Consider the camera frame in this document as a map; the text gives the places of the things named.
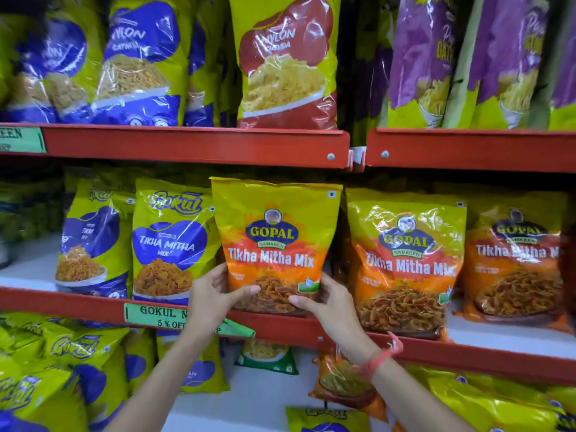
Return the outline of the wide green shelf label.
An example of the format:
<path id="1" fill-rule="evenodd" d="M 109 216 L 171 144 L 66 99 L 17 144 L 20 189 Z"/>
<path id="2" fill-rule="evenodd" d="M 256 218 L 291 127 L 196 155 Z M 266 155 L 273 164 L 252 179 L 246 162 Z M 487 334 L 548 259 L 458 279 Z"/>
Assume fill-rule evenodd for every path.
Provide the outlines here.
<path id="1" fill-rule="evenodd" d="M 175 329 L 181 331 L 186 323 L 187 317 L 187 309 L 157 306 L 148 303 L 138 305 L 126 302 L 124 304 L 124 321 L 131 325 L 151 326 L 160 329 Z M 219 336 L 254 339 L 256 331 L 230 319 L 224 319 L 223 323 L 215 329 L 214 334 Z"/>

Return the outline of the long red white shelf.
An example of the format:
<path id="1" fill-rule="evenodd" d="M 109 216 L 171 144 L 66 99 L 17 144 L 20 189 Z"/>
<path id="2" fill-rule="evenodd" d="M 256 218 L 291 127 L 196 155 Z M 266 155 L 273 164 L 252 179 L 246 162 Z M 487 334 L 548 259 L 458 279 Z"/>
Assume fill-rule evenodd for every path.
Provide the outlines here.
<path id="1" fill-rule="evenodd" d="M 0 310 L 24 311 L 127 324 L 119 298 L 59 292 L 54 283 L 59 238 L 22 244 L 16 261 L 0 269 Z M 186 309 L 184 306 L 157 306 Z M 256 338 L 306 348 L 330 348 L 332 340 L 313 318 L 231 311 L 228 318 L 256 331 Z M 546 329 L 504 328 L 449 318 L 452 342 L 401 337 L 399 359 L 436 368 L 468 370 L 507 378 L 576 386 L 576 337 Z"/>

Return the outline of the green white snack packet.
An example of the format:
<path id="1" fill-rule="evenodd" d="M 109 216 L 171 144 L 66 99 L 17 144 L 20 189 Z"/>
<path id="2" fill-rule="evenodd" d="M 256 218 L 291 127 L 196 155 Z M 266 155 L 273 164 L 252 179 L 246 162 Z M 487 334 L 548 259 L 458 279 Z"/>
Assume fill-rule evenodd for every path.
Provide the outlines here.
<path id="1" fill-rule="evenodd" d="M 298 376 L 299 370 L 292 348 L 288 345 L 249 339 L 244 341 L 241 354 L 234 361 L 241 367 L 274 371 Z"/>

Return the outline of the red metal shelf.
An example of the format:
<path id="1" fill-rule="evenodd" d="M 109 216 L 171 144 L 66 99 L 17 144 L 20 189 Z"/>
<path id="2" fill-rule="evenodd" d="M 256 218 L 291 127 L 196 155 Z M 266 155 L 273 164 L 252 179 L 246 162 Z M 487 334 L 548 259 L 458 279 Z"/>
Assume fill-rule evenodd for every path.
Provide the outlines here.
<path id="1" fill-rule="evenodd" d="M 354 153 L 342 130 L 137 127 L 0 123 L 38 127 L 56 158 L 347 169 Z"/>
<path id="2" fill-rule="evenodd" d="M 377 128 L 355 159 L 361 169 L 576 174 L 576 132 Z"/>

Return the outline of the small green shelf label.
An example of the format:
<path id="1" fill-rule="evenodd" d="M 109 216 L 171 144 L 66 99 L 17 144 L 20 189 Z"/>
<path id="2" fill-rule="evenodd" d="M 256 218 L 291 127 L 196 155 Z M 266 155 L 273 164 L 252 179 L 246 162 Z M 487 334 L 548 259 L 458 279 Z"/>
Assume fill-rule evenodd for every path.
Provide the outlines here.
<path id="1" fill-rule="evenodd" d="M 0 125 L 0 153 L 4 152 L 46 154 L 47 147 L 41 129 Z"/>

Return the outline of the pink wrist band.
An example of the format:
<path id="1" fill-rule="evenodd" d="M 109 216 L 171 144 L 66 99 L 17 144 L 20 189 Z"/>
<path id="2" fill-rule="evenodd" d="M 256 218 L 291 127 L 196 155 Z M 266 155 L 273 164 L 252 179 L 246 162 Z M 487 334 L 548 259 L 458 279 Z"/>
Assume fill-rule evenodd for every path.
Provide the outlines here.
<path id="1" fill-rule="evenodd" d="M 373 376 L 381 363 L 387 359 L 391 359 L 401 354 L 404 350 L 403 342 L 399 339 L 398 336 L 391 332 L 388 332 L 388 335 L 390 335 L 392 340 L 390 343 L 388 343 L 388 347 L 381 349 L 364 364 L 354 366 L 354 369 L 367 381 L 371 381 L 373 379 Z"/>

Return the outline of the person's left hand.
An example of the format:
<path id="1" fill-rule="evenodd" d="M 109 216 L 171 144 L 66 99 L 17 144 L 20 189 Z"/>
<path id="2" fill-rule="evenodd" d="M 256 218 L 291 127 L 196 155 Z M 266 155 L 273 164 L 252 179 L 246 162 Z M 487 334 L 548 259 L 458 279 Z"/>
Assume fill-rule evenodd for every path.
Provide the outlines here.
<path id="1" fill-rule="evenodd" d="M 188 317 L 182 335 L 185 341 L 204 342 L 223 323 L 229 306 L 227 263 L 223 262 L 194 280 L 190 288 Z"/>

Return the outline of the stack of dim green packets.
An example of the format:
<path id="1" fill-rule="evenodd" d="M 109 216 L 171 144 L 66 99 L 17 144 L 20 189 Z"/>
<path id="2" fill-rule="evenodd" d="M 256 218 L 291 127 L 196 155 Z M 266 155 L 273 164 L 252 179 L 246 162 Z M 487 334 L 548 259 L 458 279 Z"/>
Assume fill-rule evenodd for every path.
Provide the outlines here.
<path id="1" fill-rule="evenodd" d="M 60 232 L 63 224 L 63 178 L 0 178 L 0 237 L 9 245 Z"/>

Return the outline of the red yellow snack packet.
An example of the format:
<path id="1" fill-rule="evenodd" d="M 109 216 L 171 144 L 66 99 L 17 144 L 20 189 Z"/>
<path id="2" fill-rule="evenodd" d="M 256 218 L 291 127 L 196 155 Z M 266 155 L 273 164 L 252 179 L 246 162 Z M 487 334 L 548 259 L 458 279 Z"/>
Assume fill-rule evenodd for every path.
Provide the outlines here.
<path id="1" fill-rule="evenodd" d="M 336 129 L 342 0 L 229 0 L 242 75 L 238 127 Z"/>

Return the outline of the yellow blue snack packet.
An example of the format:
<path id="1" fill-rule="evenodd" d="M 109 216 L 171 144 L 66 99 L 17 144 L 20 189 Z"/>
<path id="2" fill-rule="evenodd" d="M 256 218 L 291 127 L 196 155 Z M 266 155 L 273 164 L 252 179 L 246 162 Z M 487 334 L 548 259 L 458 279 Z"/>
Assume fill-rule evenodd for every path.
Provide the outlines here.
<path id="1" fill-rule="evenodd" d="M 191 15 L 189 0 L 111 0 L 92 124 L 183 125 Z"/>
<path id="2" fill-rule="evenodd" d="M 212 190 L 138 178 L 135 195 L 133 300 L 186 306 L 221 247 Z"/>
<path id="3" fill-rule="evenodd" d="M 227 20 L 227 0 L 193 0 L 188 95 L 184 126 L 217 128 L 220 123 L 219 61 Z"/>
<path id="4" fill-rule="evenodd" d="M 156 330 L 158 360 L 162 361 L 167 352 L 177 341 L 179 332 Z M 199 359 L 188 371 L 180 393 L 222 393 L 230 390 L 221 359 L 224 355 L 220 338 L 213 336 L 210 344 L 202 352 Z"/>
<path id="5" fill-rule="evenodd" d="M 346 409 L 286 407 L 290 432 L 371 432 L 367 414 Z"/>
<path id="6" fill-rule="evenodd" d="M 128 299 L 133 290 L 135 196 L 81 179 L 64 220 L 55 285 L 63 292 Z"/>
<path id="7" fill-rule="evenodd" d="M 62 123 L 93 120 L 105 37 L 100 14 L 97 0 L 52 0 L 45 15 L 45 83 Z"/>
<path id="8" fill-rule="evenodd" d="M 47 93 L 44 44 L 32 18 L 0 13 L 0 122 L 60 122 Z"/>

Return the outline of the person's left forearm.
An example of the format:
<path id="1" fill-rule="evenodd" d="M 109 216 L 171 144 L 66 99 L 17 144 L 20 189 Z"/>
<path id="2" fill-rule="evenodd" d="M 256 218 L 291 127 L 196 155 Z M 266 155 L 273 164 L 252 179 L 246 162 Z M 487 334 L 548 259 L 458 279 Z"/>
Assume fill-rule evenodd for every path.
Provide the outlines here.
<path id="1" fill-rule="evenodd" d="M 185 327 L 151 376 L 104 432 L 161 432 L 189 370 L 214 336 L 215 326 Z"/>

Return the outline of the person's right forearm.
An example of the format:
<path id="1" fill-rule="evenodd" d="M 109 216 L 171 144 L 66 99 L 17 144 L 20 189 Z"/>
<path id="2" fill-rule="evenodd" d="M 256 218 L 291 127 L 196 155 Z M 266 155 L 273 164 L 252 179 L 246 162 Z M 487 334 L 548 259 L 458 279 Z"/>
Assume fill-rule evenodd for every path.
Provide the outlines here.
<path id="1" fill-rule="evenodd" d="M 378 363 L 371 383 L 407 432 L 476 432 L 392 358 Z"/>

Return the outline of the orange yellow snack packet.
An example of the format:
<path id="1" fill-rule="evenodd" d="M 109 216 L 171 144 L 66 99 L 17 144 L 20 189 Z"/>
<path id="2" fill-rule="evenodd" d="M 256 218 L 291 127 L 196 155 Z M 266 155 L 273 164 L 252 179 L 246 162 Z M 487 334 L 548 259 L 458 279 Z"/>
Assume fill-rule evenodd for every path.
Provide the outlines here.
<path id="1" fill-rule="evenodd" d="M 352 289 L 361 326 L 431 341 L 446 337 L 464 263 L 465 201 L 450 195 L 345 191 L 359 267 Z"/>
<path id="2" fill-rule="evenodd" d="M 229 291 L 260 291 L 234 305 L 259 314 L 303 317 L 291 296 L 316 300 L 335 236 L 343 186 L 211 177 L 215 223 Z"/>
<path id="3" fill-rule="evenodd" d="M 560 273 L 567 195 L 556 191 L 465 195 L 461 315 L 475 323 L 531 326 L 572 334 Z"/>

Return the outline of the small orange snack packet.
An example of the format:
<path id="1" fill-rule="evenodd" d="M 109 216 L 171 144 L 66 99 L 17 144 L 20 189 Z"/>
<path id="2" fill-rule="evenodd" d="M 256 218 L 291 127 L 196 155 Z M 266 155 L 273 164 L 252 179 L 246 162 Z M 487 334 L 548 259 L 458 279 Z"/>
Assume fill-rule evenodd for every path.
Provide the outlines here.
<path id="1" fill-rule="evenodd" d="M 318 375 L 308 395 L 361 411 L 388 423 L 386 404 L 376 388 L 342 355 L 340 348 L 320 350 L 313 363 Z"/>

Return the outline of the purple green snack packet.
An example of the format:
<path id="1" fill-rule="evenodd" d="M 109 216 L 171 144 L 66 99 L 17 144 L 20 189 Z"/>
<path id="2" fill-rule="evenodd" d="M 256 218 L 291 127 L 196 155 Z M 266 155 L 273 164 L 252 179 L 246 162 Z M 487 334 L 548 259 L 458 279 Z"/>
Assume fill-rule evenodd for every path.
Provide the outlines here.
<path id="1" fill-rule="evenodd" d="M 458 0 L 400 0 L 388 128 L 438 128 L 455 64 Z"/>
<path id="2" fill-rule="evenodd" d="M 515 130 L 535 91 L 551 0 L 473 0 L 443 129 Z"/>
<path id="3" fill-rule="evenodd" d="M 527 126 L 576 131 L 576 0 L 555 0 Z"/>

